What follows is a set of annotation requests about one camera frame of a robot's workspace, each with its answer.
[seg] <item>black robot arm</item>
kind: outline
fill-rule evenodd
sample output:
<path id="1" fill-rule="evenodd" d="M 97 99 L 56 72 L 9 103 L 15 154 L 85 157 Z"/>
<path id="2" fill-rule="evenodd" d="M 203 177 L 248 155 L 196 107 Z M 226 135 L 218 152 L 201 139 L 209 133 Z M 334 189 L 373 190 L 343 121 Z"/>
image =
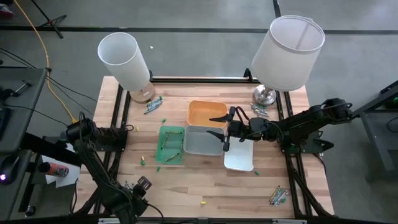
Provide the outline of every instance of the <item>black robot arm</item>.
<path id="1" fill-rule="evenodd" d="M 240 138 L 254 141 L 266 140 L 275 141 L 281 144 L 282 148 L 287 146 L 299 146 L 306 141 L 310 134 L 318 131 L 327 124 L 341 124 L 351 121 L 352 112 L 349 109 L 351 103 L 345 100 L 334 98 L 323 102 L 321 105 L 310 107 L 299 114 L 283 119 L 281 121 L 269 121 L 264 118 L 249 119 L 242 108 L 231 107 L 229 114 L 220 118 L 211 118 L 211 121 L 228 122 L 226 136 L 212 131 L 212 135 L 224 142 L 224 151 L 229 150 L 229 138 Z M 239 110 L 248 120 L 248 125 L 244 124 Z M 239 121 L 233 120 L 235 112 L 239 116 Z"/>
<path id="2" fill-rule="evenodd" d="M 68 126 L 66 135 L 67 141 L 73 145 L 81 163 L 86 166 L 98 186 L 94 195 L 101 200 L 108 213 L 119 218 L 120 223 L 130 224 L 136 223 L 137 218 L 146 210 L 148 204 L 144 196 L 152 184 L 141 177 L 133 188 L 122 186 L 111 178 L 95 151 L 96 144 L 117 144 L 123 132 L 126 130 L 115 127 L 97 128 L 92 120 L 83 115 L 78 123 Z M 78 211 L 77 214 L 89 211 L 93 202 L 94 200 L 89 200 L 83 206 L 84 209 L 79 210 L 84 212 Z"/>
<path id="3" fill-rule="evenodd" d="M 229 114 L 220 118 L 211 118 L 211 121 L 228 122 L 227 135 L 218 134 L 213 131 L 208 131 L 210 134 L 216 136 L 224 143 L 224 151 L 229 150 L 230 137 L 240 138 L 240 142 L 245 139 L 253 141 L 266 140 L 278 141 L 282 152 L 285 153 L 288 173 L 292 174 L 293 179 L 302 189 L 303 194 L 308 198 L 309 203 L 319 216 L 331 217 L 323 207 L 317 202 L 307 185 L 300 177 L 295 169 L 290 154 L 301 153 L 302 151 L 294 151 L 295 148 L 301 149 L 305 145 L 310 135 L 315 133 L 317 135 L 313 141 L 320 144 L 321 150 L 324 151 L 333 147 L 333 144 L 327 141 L 320 140 L 318 137 L 318 130 L 327 124 L 341 124 L 351 121 L 351 103 L 346 103 L 345 100 L 334 98 L 323 102 L 321 105 L 310 107 L 299 114 L 283 119 L 281 121 L 269 121 L 264 118 L 249 119 L 242 108 L 231 107 Z M 244 117 L 248 120 L 248 125 L 244 124 L 242 117 L 239 114 L 242 112 Z M 239 116 L 239 121 L 233 120 L 235 112 Z"/>

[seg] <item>concrete floor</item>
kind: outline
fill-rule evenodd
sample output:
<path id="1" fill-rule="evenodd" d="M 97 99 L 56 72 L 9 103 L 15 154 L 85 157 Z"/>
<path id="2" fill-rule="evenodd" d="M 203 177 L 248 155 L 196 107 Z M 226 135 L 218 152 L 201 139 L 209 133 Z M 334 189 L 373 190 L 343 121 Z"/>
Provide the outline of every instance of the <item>concrete floor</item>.
<path id="1" fill-rule="evenodd" d="M 38 3 L 52 17 L 68 14 L 63 26 L 105 27 L 218 27 L 268 28 L 274 18 L 271 0 L 150 0 L 51 1 Z M 282 14 L 311 17 L 324 29 L 398 29 L 395 0 L 280 0 Z M 43 22 L 30 1 L 22 4 L 36 24 Z M 17 15 L 8 24 L 26 24 Z M 66 86 L 96 98 L 102 77 L 110 75 L 96 55 L 99 41 L 108 33 L 41 32 L 49 51 L 52 76 Z M 241 77 L 256 53 L 264 34 L 132 33 L 154 75 Z M 37 67 L 45 66 L 44 52 L 29 31 L 1 31 L 0 46 L 20 55 Z M 327 35 L 326 42 L 306 84 L 310 104 L 340 97 L 359 108 L 377 92 L 397 80 L 398 38 L 396 35 Z M 17 65 L 6 59 L 6 65 Z M 80 107 L 59 95 L 78 114 Z M 95 104 L 73 96 L 92 112 Z M 70 122 L 59 102 L 43 88 L 37 110 Z M 56 135 L 63 126 L 34 114 L 29 131 L 38 136 Z M 335 143 L 325 153 L 328 183 L 339 217 L 379 222 L 398 222 L 397 183 L 369 184 L 364 177 L 379 168 L 360 120 L 327 126 L 323 139 Z M 35 198 L 44 196 L 37 217 L 63 215 L 68 211 L 73 187 L 55 191 L 49 185 L 35 188 Z M 54 201 L 54 195 L 63 199 Z"/>

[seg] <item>wooden tabletop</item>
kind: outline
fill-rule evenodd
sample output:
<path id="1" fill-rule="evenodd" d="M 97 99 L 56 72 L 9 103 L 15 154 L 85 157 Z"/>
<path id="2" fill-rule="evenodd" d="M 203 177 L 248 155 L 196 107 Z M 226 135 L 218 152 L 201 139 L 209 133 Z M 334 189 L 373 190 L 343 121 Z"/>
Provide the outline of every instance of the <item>wooden tabletop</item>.
<path id="1" fill-rule="evenodd" d="M 230 106 L 240 106 L 249 117 L 255 117 L 250 103 L 253 89 L 258 84 L 219 83 L 156 83 L 156 93 L 163 96 L 163 104 L 157 110 L 144 114 L 145 105 L 131 101 L 127 124 L 139 127 L 139 132 L 129 132 L 126 150 L 122 154 L 118 180 L 135 184 L 146 176 L 152 187 L 146 199 L 158 207 L 165 217 L 213 217 L 213 218 L 293 218 L 291 197 L 278 207 L 270 206 L 268 199 L 280 185 L 289 189 L 285 157 L 276 142 L 254 143 L 252 172 L 238 172 L 224 167 L 224 156 L 208 157 L 184 154 L 183 165 L 163 165 L 155 161 L 155 150 L 162 119 L 164 125 L 188 126 L 187 108 L 192 100 L 219 101 Z M 114 77 L 104 77 L 94 121 L 98 127 L 109 127 L 118 90 Z M 123 93 L 118 125 L 123 110 Z M 308 108 L 305 87 L 290 92 L 295 114 Z M 276 103 L 267 109 L 270 120 L 279 120 Z M 142 166 L 141 156 L 146 165 Z M 333 213 L 328 183 L 320 161 L 313 155 L 303 154 L 307 184 L 326 211 Z M 78 181 L 78 210 L 96 188 L 91 175 L 82 167 Z M 300 208 L 304 212 L 302 193 L 297 186 Z M 143 217 L 158 217 L 148 208 Z"/>

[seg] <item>clear plastic container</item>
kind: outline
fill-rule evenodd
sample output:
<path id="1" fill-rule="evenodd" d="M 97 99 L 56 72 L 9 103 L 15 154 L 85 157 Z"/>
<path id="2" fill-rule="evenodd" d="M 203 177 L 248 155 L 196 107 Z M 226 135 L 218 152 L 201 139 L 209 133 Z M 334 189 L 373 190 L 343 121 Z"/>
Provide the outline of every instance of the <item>clear plastic container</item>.
<path id="1" fill-rule="evenodd" d="M 189 125 L 185 130 L 184 151 L 206 156 L 222 155 L 223 143 L 207 131 L 224 134 L 222 128 Z"/>

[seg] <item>plastic bin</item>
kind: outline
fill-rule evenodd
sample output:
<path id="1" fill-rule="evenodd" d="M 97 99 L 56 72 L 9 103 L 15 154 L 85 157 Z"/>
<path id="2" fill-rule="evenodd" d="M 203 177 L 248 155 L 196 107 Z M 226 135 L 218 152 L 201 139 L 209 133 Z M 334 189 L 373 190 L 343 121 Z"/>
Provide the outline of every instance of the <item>plastic bin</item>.
<path id="1" fill-rule="evenodd" d="M 253 141 L 239 142 L 239 138 L 231 137 L 229 143 L 229 151 L 224 154 L 224 166 L 231 170 L 252 171 Z"/>
<path id="2" fill-rule="evenodd" d="M 193 100 L 189 104 L 187 122 L 190 125 L 223 128 L 226 122 L 209 121 L 210 118 L 219 118 L 227 114 L 224 103 Z"/>
<path id="3" fill-rule="evenodd" d="M 185 130 L 184 151 L 206 156 L 222 155 L 223 143 L 207 131 L 224 134 L 222 128 L 189 125 Z"/>
<path id="4" fill-rule="evenodd" d="M 167 138 L 167 142 L 162 149 L 163 142 L 166 138 L 166 131 L 180 131 L 182 134 L 169 134 Z M 157 143 L 156 150 L 156 162 L 161 162 L 163 164 L 181 164 L 182 157 L 177 156 L 171 159 L 168 162 L 165 162 L 166 159 L 176 155 L 180 152 L 181 142 L 184 141 L 185 136 L 185 128 L 181 126 L 162 126 L 159 129 L 159 141 Z"/>

